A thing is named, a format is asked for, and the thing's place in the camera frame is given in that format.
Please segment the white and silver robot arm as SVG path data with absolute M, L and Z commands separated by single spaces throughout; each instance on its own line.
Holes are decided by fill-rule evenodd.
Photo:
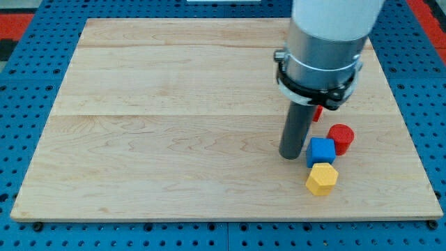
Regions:
M 382 7 L 381 0 L 294 0 L 284 46 L 274 53 L 279 90 L 299 105 L 344 104 Z

